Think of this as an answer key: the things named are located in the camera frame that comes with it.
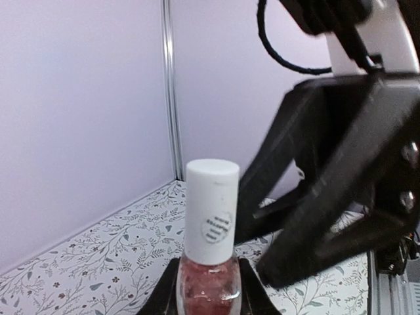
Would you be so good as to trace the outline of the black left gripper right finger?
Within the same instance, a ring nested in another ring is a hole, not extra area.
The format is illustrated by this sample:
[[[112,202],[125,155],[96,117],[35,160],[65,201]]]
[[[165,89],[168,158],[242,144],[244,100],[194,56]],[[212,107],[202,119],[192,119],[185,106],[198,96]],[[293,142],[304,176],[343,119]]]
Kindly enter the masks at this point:
[[[241,315],[281,315],[269,299],[250,262],[239,259],[241,276]]]

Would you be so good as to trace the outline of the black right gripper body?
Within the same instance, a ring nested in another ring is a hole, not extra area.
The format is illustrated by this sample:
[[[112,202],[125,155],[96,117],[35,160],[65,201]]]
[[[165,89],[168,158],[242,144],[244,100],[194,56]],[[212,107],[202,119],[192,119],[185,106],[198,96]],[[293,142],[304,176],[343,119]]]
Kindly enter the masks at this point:
[[[419,78],[379,78],[318,180],[282,232],[283,249],[377,249],[419,221]],[[330,226],[354,198],[370,214],[337,234]]]

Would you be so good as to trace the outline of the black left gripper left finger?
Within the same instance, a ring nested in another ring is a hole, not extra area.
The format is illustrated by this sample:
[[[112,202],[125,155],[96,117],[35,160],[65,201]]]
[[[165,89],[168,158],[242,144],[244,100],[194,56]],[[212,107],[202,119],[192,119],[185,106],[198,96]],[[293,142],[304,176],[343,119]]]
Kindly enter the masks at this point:
[[[155,288],[136,315],[176,315],[176,283],[179,258],[169,261]]]

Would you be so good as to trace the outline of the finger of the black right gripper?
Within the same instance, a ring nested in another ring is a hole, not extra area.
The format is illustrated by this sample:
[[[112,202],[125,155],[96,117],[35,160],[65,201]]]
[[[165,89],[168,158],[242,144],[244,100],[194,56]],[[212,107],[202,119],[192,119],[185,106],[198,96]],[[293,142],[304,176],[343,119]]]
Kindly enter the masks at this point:
[[[359,88],[289,91],[257,155],[240,180],[234,242],[284,229],[322,174],[364,99]],[[271,206],[261,206],[293,160],[303,160],[309,182]]]
[[[419,77],[321,79],[325,163],[257,264],[283,288],[398,242],[419,220]]]

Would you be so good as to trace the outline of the pink nail polish bottle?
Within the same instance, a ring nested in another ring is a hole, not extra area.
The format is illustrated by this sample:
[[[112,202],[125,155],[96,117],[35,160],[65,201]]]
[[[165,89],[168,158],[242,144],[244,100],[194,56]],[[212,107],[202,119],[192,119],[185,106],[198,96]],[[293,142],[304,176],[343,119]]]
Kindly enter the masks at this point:
[[[187,315],[239,314],[242,281],[237,257],[217,265],[201,265],[183,255],[176,283],[177,312]]]

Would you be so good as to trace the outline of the white nail polish brush cap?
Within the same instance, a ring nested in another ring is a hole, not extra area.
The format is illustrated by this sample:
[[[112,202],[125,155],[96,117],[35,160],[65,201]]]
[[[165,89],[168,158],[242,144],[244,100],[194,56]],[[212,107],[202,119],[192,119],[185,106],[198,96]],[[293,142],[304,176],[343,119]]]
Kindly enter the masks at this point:
[[[218,265],[233,254],[240,167],[223,159],[186,164],[184,253],[201,265]]]

